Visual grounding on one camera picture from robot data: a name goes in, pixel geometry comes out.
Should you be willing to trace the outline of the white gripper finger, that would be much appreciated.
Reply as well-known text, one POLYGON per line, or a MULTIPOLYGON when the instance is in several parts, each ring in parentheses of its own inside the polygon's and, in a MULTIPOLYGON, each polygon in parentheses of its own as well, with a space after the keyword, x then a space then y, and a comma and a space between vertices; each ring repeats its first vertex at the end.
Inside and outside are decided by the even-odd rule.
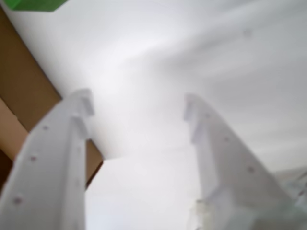
POLYGON ((0 196, 3 230, 85 229, 86 141, 93 95, 80 89, 32 129, 0 196))
POLYGON ((307 185, 283 189, 227 122, 202 98, 185 97, 202 198, 216 230, 304 230, 307 185))

